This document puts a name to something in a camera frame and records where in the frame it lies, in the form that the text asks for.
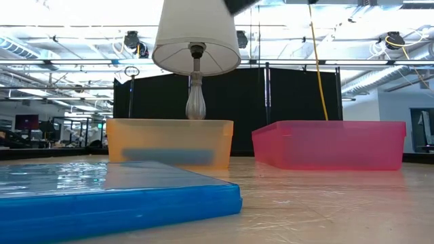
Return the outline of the white shade table lamp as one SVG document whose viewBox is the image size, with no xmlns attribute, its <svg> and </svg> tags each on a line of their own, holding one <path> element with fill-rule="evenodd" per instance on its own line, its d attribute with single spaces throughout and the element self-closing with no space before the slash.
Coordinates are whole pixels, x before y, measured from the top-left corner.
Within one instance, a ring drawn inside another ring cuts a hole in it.
<svg viewBox="0 0 434 244">
<path fill-rule="evenodd" d="M 164 0 L 152 53 L 155 65 L 188 76 L 186 116 L 206 115 L 204 77 L 223 75 L 241 63 L 234 17 L 223 0 Z"/>
</svg>

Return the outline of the orange translucent plastic bin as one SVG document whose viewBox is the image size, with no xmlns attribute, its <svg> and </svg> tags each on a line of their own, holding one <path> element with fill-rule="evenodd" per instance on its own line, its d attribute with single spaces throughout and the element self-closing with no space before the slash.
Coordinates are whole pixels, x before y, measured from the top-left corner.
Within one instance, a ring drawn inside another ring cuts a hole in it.
<svg viewBox="0 0 434 244">
<path fill-rule="evenodd" d="M 233 122 L 227 120 L 109 119 L 106 122 L 109 160 L 128 162 L 127 148 L 208 149 L 214 153 L 212 165 L 173 165 L 190 170 L 229 167 Z M 187 157 L 187 156 L 150 156 Z"/>
</svg>

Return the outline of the black partition screen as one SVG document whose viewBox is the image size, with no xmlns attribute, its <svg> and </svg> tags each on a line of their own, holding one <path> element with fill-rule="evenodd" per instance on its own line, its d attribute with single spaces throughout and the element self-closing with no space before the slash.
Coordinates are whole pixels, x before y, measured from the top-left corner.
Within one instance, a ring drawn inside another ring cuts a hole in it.
<svg viewBox="0 0 434 244">
<path fill-rule="evenodd" d="M 188 78 L 161 75 L 114 82 L 115 118 L 185 119 Z M 206 117 L 234 123 L 231 154 L 253 156 L 252 132 L 287 120 L 340 120 L 334 73 L 240 68 L 202 80 Z"/>
</svg>

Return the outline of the dark background monitor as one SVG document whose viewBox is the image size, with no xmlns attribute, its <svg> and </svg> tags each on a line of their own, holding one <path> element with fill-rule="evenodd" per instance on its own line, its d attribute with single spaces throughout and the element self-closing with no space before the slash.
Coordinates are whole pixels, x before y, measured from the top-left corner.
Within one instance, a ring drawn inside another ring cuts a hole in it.
<svg viewBox="0 0 434 244">
<path fill-rule="evenodd" d="M 16 115 L 15 130 L 36 130 L 39 129 L 39 115 Z"/>
</svg>

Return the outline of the corrugated grey ceiling duct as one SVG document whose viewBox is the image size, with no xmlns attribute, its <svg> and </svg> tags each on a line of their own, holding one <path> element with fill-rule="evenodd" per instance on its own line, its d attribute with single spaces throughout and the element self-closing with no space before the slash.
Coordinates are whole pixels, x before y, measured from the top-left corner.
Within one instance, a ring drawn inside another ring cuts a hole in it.
<svg viewBox="0 0 434 244">
<path fill-rule="evenodd" d="M 360 94 L 414 72 L 415 66 L 392 66 L 368 72 L 341 87 L 342 94 Z"/>
</svg>

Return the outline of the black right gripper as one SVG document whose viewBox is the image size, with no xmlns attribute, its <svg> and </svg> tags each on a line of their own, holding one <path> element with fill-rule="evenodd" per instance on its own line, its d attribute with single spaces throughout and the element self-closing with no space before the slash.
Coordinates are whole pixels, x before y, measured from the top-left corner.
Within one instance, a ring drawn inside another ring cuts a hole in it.
<svg viewBox="0 0 434 244">
<path fill-rule="evenodd" d="M 254 6 L 260 0 L 223 0 L 228 9 L 229 13 L 232 16 L 236 16 L 246 9 Z M 316 4 L 319 0 L 307 0 L 308 4 Z"/>
</svg>

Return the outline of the red translucent plastic bin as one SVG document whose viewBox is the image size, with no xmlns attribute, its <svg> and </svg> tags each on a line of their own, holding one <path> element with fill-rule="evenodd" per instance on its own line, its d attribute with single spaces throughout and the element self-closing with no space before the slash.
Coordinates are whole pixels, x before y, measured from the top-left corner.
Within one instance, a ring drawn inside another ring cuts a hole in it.
<svg viewBox="0 0 434 244">
<path fill-rule="evenodd" d="M 278 121 L 252 132 L 257 162 L 291 170 L 395 171 L 401 121 Z"/>
</svg>

